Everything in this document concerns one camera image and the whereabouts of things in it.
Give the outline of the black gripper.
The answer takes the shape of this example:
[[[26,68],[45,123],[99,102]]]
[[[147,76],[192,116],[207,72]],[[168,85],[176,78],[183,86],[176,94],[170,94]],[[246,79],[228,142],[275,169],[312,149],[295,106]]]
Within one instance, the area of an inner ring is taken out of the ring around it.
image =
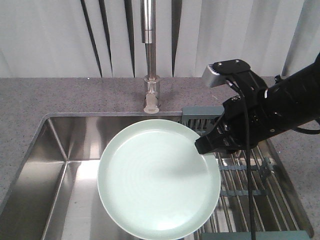
[[[257,105],[250,109],[238,95],[223,103],[224,114],[215,121],[215,128],[195,141],[199,154],[232,154],[254,148],[269,137],[265,114]]]

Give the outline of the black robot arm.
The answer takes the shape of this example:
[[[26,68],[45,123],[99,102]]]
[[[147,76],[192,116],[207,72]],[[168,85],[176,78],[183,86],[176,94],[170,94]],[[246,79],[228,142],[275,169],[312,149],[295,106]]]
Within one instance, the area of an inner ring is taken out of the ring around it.
[[[320,117],[320,59],[268,87],[241,59],[209,64],[202,79],[213,88],[227,84],[237,95],[223,103],[213,128],[195,141],[200,154],[231,154]]]

